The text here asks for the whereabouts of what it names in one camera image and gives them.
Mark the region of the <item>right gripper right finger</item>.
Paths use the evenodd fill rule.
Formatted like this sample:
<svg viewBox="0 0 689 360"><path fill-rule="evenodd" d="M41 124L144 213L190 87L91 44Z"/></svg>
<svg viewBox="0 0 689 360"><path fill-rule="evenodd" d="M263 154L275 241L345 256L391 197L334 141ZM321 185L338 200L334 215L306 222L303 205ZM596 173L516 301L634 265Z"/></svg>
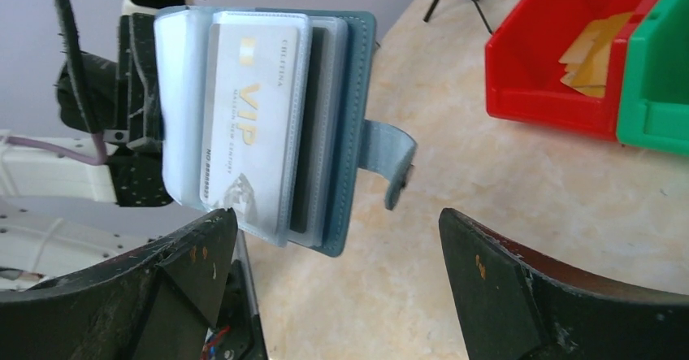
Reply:
<svg viewBox="0 0 689 360"><path fill-rule="evenodd" d="M687 296L573 267L452 208L439 230L469 358L687 358Z"/></svg>

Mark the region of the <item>silver VIP card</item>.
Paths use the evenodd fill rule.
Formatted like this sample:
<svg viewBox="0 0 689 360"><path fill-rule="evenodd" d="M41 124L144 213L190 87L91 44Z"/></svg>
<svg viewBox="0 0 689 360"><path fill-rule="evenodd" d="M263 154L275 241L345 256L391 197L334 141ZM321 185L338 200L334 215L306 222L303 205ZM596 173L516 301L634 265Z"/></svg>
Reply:
<svg viewBox="0 0 689 360"><path fill-rule="evenodd" d="M289 24L213 24L200 199L273 219L280 207L299 31Z"/></svg>

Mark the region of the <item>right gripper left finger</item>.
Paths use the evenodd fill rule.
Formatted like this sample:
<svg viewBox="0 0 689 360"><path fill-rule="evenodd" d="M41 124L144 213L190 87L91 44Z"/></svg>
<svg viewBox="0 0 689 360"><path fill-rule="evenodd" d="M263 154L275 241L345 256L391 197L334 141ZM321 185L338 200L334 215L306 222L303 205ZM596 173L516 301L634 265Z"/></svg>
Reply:
<svg viewBox="0 0 689 360"><path fill-rule="evenodd" d="M238 232L216 210L127 253L1 295L4 359L197 359Z"/></svg>

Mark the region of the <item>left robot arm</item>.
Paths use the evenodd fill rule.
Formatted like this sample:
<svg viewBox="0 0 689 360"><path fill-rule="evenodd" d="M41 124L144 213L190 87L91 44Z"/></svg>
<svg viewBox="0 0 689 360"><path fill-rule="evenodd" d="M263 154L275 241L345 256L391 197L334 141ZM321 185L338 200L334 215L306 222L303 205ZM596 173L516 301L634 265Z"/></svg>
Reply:
<svg viewBox="0 0 689 360"><path fill-rule="evenodd" d="M1 0L1 286L15 291L173 229L153 19L124 0L115 61L80 49L68 0Z"/></svg>

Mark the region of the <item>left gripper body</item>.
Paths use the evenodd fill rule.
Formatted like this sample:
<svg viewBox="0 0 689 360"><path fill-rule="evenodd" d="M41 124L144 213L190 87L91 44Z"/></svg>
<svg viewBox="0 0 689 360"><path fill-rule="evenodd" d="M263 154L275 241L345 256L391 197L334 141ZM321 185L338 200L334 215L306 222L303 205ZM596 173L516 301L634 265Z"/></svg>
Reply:
<svg viewBox="0 0 689 360"><path fill-rule="evenodd" d="M162 177L163 121L155 57L154 16L119 19L119 53L113 62L83 52L91 109L115 145L107 166L122 207L158 207L172 202Z"/></svg>

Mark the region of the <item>blue card holder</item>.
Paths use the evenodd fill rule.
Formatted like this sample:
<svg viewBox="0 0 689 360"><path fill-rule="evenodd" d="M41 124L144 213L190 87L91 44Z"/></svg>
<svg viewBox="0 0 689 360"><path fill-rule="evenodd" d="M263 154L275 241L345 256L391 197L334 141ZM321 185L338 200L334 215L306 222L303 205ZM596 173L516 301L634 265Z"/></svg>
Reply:
<svg viewBox="0 0 689 360"><path fill-rule="evenodd" d="M277 216L207 206L200 199L210 29L246 23L297 27L297 63ZM346 242L357 172L388 182L392 210L405 187L416 141L365 117L375 48L375 17L365 11L168 7L154 17L163 123L162 180L182 206L232 209L239 228L273 245L295 243L330 257Z"/></svg>

